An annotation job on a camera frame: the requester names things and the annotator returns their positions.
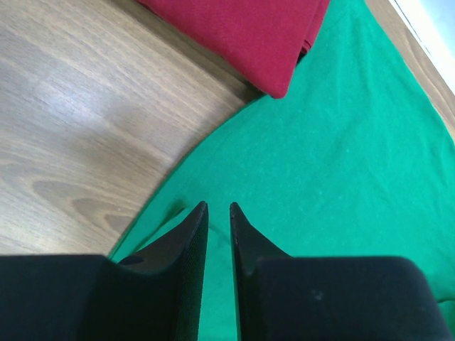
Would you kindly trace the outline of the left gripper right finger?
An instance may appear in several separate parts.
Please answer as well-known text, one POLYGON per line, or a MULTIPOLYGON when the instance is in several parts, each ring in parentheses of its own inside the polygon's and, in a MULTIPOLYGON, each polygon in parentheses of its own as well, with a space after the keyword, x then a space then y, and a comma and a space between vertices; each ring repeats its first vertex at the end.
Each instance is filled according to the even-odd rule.
POLYGON ((230 206, 239 340, 452 340, 424 274, 398 256, 292 257, 230 206))

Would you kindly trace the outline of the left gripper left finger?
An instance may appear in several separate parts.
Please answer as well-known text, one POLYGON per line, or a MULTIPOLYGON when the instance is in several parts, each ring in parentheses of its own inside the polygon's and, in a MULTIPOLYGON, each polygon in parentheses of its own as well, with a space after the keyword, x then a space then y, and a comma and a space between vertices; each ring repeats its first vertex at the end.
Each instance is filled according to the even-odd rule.
POLYGON ((2 340, 196 340, 208 243, 199 203, 149 246, 1 258, 2 340))

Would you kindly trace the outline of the green t-shirt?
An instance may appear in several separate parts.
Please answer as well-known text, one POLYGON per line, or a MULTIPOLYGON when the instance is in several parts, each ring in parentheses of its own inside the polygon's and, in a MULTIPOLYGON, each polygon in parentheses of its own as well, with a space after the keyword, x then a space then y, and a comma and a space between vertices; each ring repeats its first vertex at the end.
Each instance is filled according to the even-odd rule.
POLYGON ((200 202, 209 235, 200 340, 237 337, 229 207, 293 256, 403 256, 454 325, 454 142, 364 1, 332 1, 283 99, 247 105, 193 149, 113 261, 200 202))

